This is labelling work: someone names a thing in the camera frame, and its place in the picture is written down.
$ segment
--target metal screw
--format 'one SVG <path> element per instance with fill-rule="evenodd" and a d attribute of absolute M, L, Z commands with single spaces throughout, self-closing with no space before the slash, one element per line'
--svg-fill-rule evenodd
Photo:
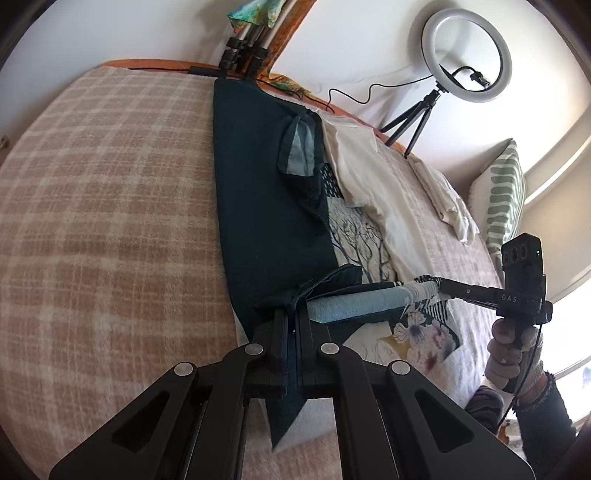
<path fill-rule="evenodd" d="M 407 375 L 410 373 L 410 365 L 402 360 L 397 360 L 390 368 L 392 368 L 392 372 L 397 375 Z"/>
<path fill-rule="evenodd" d="M 322 353 L 326 353 L 326 355 L 334 355 L 339 353 L 339 345 L 336 343 L 325 343 L 320 347 Z"/>
<path fill-rule="evenodd" d="M 193 373 L 193 366 L 188 364 L 187 362 L 183 362 L 182 364 L 178 364 L 174 367 L 174 373 L 176 373 L 179 377 L 186 377 Z"/>
<path fill-rule="evenodd" d="M 244 351 L 248 355 L 260 355 L 263 350 L 264 350 L 264 348 L 262 347 L 262 345 L 259 345 L 258 343 L 250 343 L 244 349 Z"/>

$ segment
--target wrist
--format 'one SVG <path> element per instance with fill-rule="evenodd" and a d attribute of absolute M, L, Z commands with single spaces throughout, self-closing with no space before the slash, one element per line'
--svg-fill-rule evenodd
<path fill-rule="evenodd" d="M 548 375 L 544 373 L 540 377 L 540 379 L 533 385 L 533 387 L 531 387 L 527 392 L 517 397 L 519 401 L 519 406 L 523 407 L 534 402 L 542 394 L 547 384 Z"/>

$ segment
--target white glove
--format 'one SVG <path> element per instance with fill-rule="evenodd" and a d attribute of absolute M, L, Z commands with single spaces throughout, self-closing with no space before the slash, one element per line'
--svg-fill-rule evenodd
<path fill-rule="evenodd" d="M 485 375 L 497 388 L 502 390 L 509 380 L 519 375 L 521 368 L 528 365 L 519 365 L 523 352 L 533 348 L 538 336 L 538 329 L 528 327 L 521 335 L 523 347 L 516 349 L 511 344 L 515 341 L 515 321 L 511 319 L 498 319 L 492 325 L 493 339 L 488 343 L 488 351 L 491 354 L 486 364 Z M 534 361 L 531 364 L 530 373 L 525 379 L 519 396 L 525 395 L 544 375 L 544 363 L 540 361 L 544 336 L 540 336 L 538 348 L 534 354 Z"/>

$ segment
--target black tripod leg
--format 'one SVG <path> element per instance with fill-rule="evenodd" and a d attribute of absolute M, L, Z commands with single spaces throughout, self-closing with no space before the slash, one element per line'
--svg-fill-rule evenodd
<path fill-rule="evenodd" d="M 392 130 L 396 125 L 401 123 L 402 121 L 406 120 L 410 117 L 410 115 L 415 111 L 415 109 L 421 105 L 421 102 L 415 103 L 411 108 L 409 108 L 406 112 L 402 115 L 398 115 L 394 120 L 392 120 L 388 125 L 382 127 L 379 131 L 383 134 L 386 133 L 388 130 Z"/>
<path fill-rule="evenodd" d="M 423 118 L 421 118 L 421 123 L 419 123 L 417 131 L 414 133 L 413 135 L 413 139 L 410 141 L 410 143 L 408 144 L 408 148 L 406 150 L 406 152 L 404 153 L 404 158 L 408 158 L 408 156 L 410 155 L 410 152 L 413 150 L 415 144 L 417 143 L 418 138 L 420 137 L 421 133 L 423 133 L 423 129 L 425 128 L 425 125 L 427 125 L 427 121 L 429 120 L 429 117 L 431 117 L 431 112 L 433 111 L 433 108 L 429 108 L 425 114 L 423 115 Z"/>
<path fill-rule="evenodd" d="M 409 116 L 408 119 L 402 125 L 400 125 L 400 128 L 394 132 L 394 135 L 388 138 L 388 141 L 386 142 L 386 147 L 390 147 L 396 140 L 398 140 L 403 135 L 403 133 L 406 130 L 408 130 L 414 122 L 417 121 L 418 116 L 421 115 L 422 111 L 425 110 L 425 108 L 426 107 L 423 105 L 422 102 L 419 103 L 411 112 L 411 116 Z"/>

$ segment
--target garment sleeve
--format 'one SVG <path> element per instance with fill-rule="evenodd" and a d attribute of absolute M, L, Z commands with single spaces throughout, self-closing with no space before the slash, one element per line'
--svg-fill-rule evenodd
<path fill-rule="evenodd" d="M 516 407 L 523 451 L 538 480 L 545 478 L 574 445 L 576 431 L 552 374 L 531 404 Z"/>

